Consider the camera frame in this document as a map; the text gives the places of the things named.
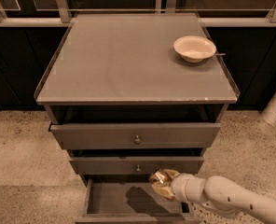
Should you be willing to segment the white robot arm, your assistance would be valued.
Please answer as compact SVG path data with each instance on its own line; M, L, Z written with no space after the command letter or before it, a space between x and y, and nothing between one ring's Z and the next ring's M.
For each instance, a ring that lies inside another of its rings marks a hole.
M169 201L197 203L221 217L246 213L264 224L276 224L276 200L256 194L219 175L207 179L171 169L155 171L152 189Z

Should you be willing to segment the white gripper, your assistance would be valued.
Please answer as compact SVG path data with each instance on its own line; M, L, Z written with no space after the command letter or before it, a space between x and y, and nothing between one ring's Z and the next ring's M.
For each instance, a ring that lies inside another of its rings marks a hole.
M172 169L163 169L162 172L172 180L172 191L168 187L154 188L154 191L158 195L171 202L174 200L174 197L182 203L195 202L197 200L197 185L195 184L196 177L194 175L180 174L178 171Z

